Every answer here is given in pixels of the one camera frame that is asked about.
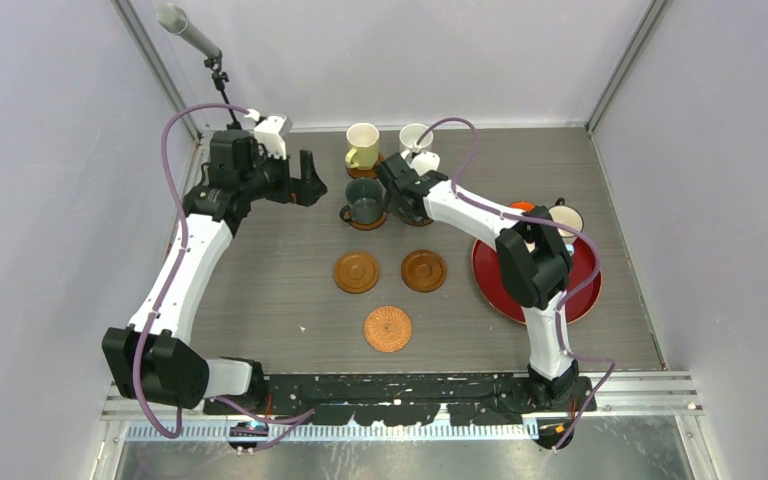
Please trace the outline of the white mug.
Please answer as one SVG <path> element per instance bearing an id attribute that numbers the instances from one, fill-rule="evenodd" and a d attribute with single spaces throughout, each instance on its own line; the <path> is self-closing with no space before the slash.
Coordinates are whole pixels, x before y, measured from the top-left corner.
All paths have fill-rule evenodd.
<path id="1" fill-rule="evenodd" d="M 428 151 L 433 143 L 434 133 L 425 124 L 411 123 L 400 130 L 398 138 L 401 156 L 409 158 Z"/>

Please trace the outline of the orange mug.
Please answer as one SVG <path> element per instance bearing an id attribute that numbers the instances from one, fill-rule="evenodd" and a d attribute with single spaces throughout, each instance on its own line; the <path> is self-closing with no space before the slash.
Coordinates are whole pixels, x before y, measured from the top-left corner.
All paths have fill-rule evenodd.
<path id="1" fill-rule="evenodd" d="M 524 212 L 531 212 L 535 206 L 532 203 L 525 202 L 525 201 L 517 201 L 510 204 L 511 208 L 519 209 Z"/>

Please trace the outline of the cream mug black rim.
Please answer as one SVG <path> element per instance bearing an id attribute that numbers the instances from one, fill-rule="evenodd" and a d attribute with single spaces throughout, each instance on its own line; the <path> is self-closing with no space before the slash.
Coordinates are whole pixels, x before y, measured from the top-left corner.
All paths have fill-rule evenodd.
<path id="1" fill-rule="evenodd" d="M 554 222 L 570 227 L 578 232 L 583 230 L 584 219 L 581 213 L 575 208 L 568 206 L 563 197 L 555 201 L 555 204 L 549 208 L 549 213 Z M 559 229 L 558 232 L 564 243 L 568 246 L 573 246 L 578 238 L 577 234 L 564 229 Z"/>

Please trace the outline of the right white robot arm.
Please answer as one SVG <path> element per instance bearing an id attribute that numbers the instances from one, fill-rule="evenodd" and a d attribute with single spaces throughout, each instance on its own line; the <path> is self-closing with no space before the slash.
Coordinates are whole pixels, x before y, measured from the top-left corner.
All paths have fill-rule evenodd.
<path id="1" fill-rule="evenodd" d="M 386 201 L 408 219 L 451 225 L 496 253 L 502 287 L 526 320 L 532 400 L 544 410 L 558 409 L 570 398 L 579 367 L 568 346 L 565 308 L 573 259 L 549 210 L 525 212 L 489 201 L 435 170 L 418 174 L 398 154 L 376 174 Z"/>

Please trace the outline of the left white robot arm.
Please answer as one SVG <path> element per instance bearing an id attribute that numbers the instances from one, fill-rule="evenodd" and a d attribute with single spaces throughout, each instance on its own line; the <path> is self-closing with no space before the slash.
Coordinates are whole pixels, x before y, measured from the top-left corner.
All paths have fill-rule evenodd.
<path id="1" fill-rule="evenodd" d="M 205 359 L 189 342 L 210 277 L 253 203 L 309 207 L 326 194 L 312 151 L 301 150 L 299 162 L 300 175 L 293 177 L 289 159 L 269 152 L 259 136 L 242 130 L 212 136 L 202 178 L 183 196 L 184 220 L 155 284 L 128 325 L 109 328 L 102 339 L 122 396 L 180 409 L 224 396 L 244 414 L 265 405 L 259 362 Z"/>

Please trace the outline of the red round tray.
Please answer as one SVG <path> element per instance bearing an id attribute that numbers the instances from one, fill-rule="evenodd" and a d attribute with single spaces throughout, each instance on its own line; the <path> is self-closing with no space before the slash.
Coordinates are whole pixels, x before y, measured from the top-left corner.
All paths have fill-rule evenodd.
<path id="1" fill-rule="evenodd" d="M 577 288 L 592 273 L 595 256 L 592 249 L 581 239 L 572 244 L 573 269 L 570 273 L 570 289 Z M 471 269 L 477 287 L 487 302 L 509 320 L 525 325 L 526 319 L 521 307 L 504 290 L 501 282 L 500 267 L 496 252 L 486 244 L 476 240 L 471 250 Z M 602 288 L 602 278 L 598 274 L 579 293 L 565 304 L 566 321 L 574 323 L 586 315 L 597 302 Z"/>

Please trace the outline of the woven rattan coaster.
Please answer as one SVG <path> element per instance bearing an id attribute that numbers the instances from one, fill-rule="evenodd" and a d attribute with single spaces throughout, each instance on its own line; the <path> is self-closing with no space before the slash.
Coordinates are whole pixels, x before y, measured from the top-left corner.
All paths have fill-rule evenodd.
<path id="1" fill-rule="evenodd" d="M 365 319 L 363 334 L 375 350 L 393 353 L 404 348 L 412 335 L 413 326 L 408 314 L 394 306 L 373 310 Z"/>

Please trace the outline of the pale yellow mug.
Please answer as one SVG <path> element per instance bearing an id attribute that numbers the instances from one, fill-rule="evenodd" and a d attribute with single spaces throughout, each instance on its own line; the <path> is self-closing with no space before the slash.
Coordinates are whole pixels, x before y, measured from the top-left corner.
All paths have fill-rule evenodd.
<path id="1" fill-rule="evenodd" d="M 380 133 L 371 123 L 355 123 L 346 131 L 348 151 L 344 162 L 347 168 L 372 170 L 379 159 Z"/>

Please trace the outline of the brown wooden coaster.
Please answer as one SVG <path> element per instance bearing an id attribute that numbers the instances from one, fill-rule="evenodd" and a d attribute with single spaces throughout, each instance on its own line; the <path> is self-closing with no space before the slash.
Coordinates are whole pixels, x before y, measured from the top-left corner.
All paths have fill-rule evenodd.
<path id="1" fill-rule="evenodd" d="M 400 273 L 408 288 L 419 293 L 430 293 L 445 283 L 448 271 L 440 254 L 431 250 L 415 250 L 402 260 Z"/>
<path id="2" fill-rule="evenodd" d="M 364 293 L 377 284 L 380 278 L 380 266 L 371 253 L 347 252 L 336 260 L 333 278 L 337 287 L 344 292 Z"/>
<path id="3" fill-rule="evenodd" d="M 396 214 L 403 223 L 413 227 L 424 227 L 433 223 L 433 220 L 430 218 L 414 216 L 401 210 L 397 211 Z"/>
<path id="4" fill-rule="evenodd" d="M 340 210 L 340 219 L 352 228 L 369 231 L 379 228 L 387 219 L 387 212 L 376 201 L 359 200 Z"/>
<path id="5" fill-rule="evenodd" d="M 359 179 L 359 178 L 377 178 L 376 168 L 384 161 L 384 156 L 382 154 L 378 155 L 378 159 L 373 164 L 373 166 L 370 169 L 360 169 L 360 168 L 349 168 L 346 167 L 345 170 L 347 174 L 353 178 L 353 179 Z"/>

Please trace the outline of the dark grey mug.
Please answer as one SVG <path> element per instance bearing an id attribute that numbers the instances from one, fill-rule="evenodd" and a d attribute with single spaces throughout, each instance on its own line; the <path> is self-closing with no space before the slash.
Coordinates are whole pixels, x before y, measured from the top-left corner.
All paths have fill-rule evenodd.
<path id="1" fill-rule="evenodd" d="M 350 181 L 345 188 L 346 204 L 339 211 L 339 218 L 350 224 L 370 226 L 384 215 L 384 193 L 381 184 L 371 178 Z"/>

